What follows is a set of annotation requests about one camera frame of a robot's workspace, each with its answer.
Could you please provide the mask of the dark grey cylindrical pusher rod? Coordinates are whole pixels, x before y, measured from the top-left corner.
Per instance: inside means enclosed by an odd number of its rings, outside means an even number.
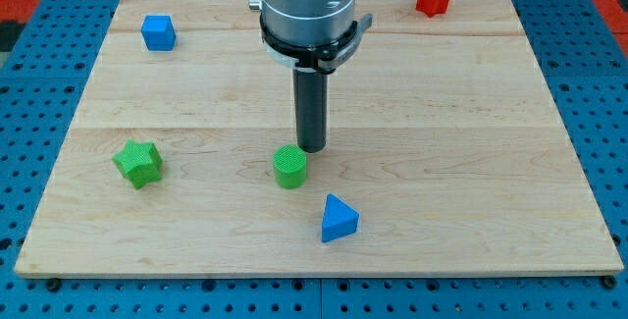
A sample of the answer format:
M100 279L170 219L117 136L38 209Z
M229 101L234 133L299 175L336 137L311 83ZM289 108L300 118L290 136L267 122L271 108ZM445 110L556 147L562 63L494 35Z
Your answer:
M327 77L320 73L292 72L297 145L315 153L327 141Z

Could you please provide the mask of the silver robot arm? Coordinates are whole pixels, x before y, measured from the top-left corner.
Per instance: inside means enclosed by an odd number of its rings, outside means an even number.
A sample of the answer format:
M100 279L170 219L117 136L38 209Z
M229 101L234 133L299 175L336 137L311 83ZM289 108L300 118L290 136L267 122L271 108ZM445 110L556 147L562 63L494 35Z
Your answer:
M291 69L297 145L326 146L328 76L357 51L373 16L355 18L355 0L248 0L259 14L262 41Z

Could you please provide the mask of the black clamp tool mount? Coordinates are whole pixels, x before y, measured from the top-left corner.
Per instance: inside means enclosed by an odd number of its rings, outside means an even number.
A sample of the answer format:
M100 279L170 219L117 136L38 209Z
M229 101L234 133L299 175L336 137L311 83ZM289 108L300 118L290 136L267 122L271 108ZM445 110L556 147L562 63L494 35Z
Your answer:
M262 18L259 23L266 51L277 63L303 73L332 74L357 51L362 35L373 23L373 15L368 13L353 21L339 38L317 46L289 44L273 35Z

